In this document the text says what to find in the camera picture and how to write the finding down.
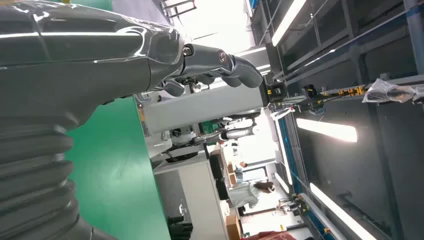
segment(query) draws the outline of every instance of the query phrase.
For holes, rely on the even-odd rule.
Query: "cardboard box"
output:
[[[226,230],[228,232],[229,240],[242,239],[240,224],[236,215],[226,216],[225,224],[226,224]]]

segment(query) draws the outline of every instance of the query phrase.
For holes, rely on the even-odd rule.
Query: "robotic arm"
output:
[[[222,50],[184,46],[173,28],[42,0],[0,2],[0,239],[111,240],[85,222],[67,180],[68,130],[98,105],[187,77],[259,86],[260,73]]]

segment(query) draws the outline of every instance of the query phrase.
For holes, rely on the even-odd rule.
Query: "light fixture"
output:
[[[293,0],[293,3],[288,8],[287,13],[282,18],[281,23],[278,25],[277,30],[272,36],[272,45],[277,46],[283,35],[289,29],[295,17],[298,15],[302,7],[304,6],[306,0]]]
[[[271,67],[271,65],[270,64],[267,64],[267,65],[263,65],[263,66],[258,66],[256,69],[257,70],[262,70],[262,69],[266,69],[266,68],[269,68],[269,67]]]
[[[266,48],[266,47],[260,47],[260,48],[252,49],[252,50],[249,50],[249,51],[239,52],[239,53],[236,53],[236,54],[234,54],[234,55],[235,55],[235,56],[237,56],[237,57],[242,57],[242,56],[244,56],[244,55],[254,54],[254,53],[257,53],[257,52],[263,51],[263,50],[265,50],[265,49],[267,49],[267,48]]]
[[[341,207],[339,207],[333,200],[325,195],[313,183],[310,184],[312,193],[325,204],[339,219],[341,219],[356,235],[363,240],[376,240],[365,228],[363,228],[357,221],[355,221],[349,214],[347,214]]]
[[[284,148],[283,136],[281,135],[280,122],[275,121],[277,127],[278,141],[281,148],[282,158],[284,160],[285,173],[287,174],[287,180],[290,185],[293,185],[292,174],[290,173],[289,161],[287,160],[286,149]]]
[[[281,187],[284,189],[285,193],[289,194],[290,193],[289,186],[287,186],[287,184],[283,181],[283,179],[278,173],[275,172],[274,175],[277,181],[279,182],[279,184],[281,185]]]
[[[356,143],[358,141],[357,130],[354,126],[313,121],[302,118],[297,118],[296,122],[297,126],[301,129],[324,134],[345,142]]]
[[[271,70],[261,71],[261,72],[260,72],[260,74],[261,74],[261,75],[265,75],[265,74],[267,74],[267,73],[269,73],[269,72],[271,72]]]

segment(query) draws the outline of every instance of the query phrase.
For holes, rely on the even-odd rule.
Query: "metal rail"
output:
[[[411,87],[420,87],[420,86],[424,85],[424,74],[402,77],[402,78],[396,78],[396,79],[388,80],[386,82],[391,83],[391,84],[396,84],[396,85],[409,85]],[[372,83],[362,84],[362,85],[357,85],[357,86],[331,89],[331,90],[323,91],[323,92],[320,92],[320,93],[323,94],[323,95],[325,93],[326,94],[335,94],[335,93],[338,93],[338,92],[343,91],[343,90],[356,89],[356,88],[361,88],[361,87],[363,87],[364,89],[369,89],[371,87],[371,85],[372,85]],[[363,97],[362,95],[359,95],[359,96],[343,96],[341,98],[336,99],[335,101],[357,100],[357,99],[361,99],[362,97]],[[282,105],[294,105],[294,104],[302,102],[305,99],[306,99],[306,97],[303,96],[303,95],[302,96],[288,97],[288,98],[285,98],[283,101],[281,101],[280,104],[282,104]]]
[[[334,226],[334,224],[326,217],[320,208],[315,205],[306,193],[300,193],[299,195],[309,205],[309,209],[315,214],[321,223],[330,230],[330,233],[336,240],[347,240],[347,238],[337,229],[336,226]]]

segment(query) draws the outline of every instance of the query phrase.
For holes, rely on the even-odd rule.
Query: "table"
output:
[[[110,0],[72,0],[112,11]],[[132,97],[97,108],[69,133],[70,178],[84,219],[120,240],[169,240],[137,107]]]

